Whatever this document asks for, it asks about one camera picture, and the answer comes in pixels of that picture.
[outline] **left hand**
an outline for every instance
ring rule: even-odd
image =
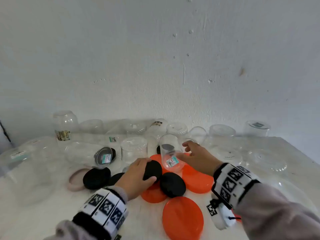
[[[121,187],[127,193],[128,200],[137,198],[157,180],[156,176],[143,180],[146,164],[149,161],[151,161],[150,158],[138,158],[116,182],[115,186]]]

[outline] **sleeve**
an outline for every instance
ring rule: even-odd
[[[211,208],[220,202],[233,208],[250,240],[320,239],[320,219],[314,213],[260,183],[246,168],[224,163],[213,177],[212,192],[218,200],[211,202]]]
[[[56,234],[45,240],[114,240],[126,217],[127,195],[111,186],[96,191],[79,209],[72,221],[62,221]]]

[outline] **white table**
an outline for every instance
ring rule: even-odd
[[[320,166],[280,137],[269,137],[270,150],[277,153],[288,163],[290,181],[303,190],[320,209]],[[17,208],[14,198],[0,179],[0,238],[1,240],[38,240],[54,234],[55,226],[64,219],[71,220],[79,207],[92,194],[89,190],[70,192],[66,182],[76,167],[64,161],[56,165],[58,173],[54,175],[56,189],[45,201]],[[185,197],[192,199],[202,210],[204,227],[201,239],[247,239],[240,223],[220,231],[215,228],[206,209],[210,193],[196,194],[186,191]],[[169,199],[151,204],[138,197],[128,203],[129,216],[119,230],[122,239],[169,239],[162,227],[162,210]]]

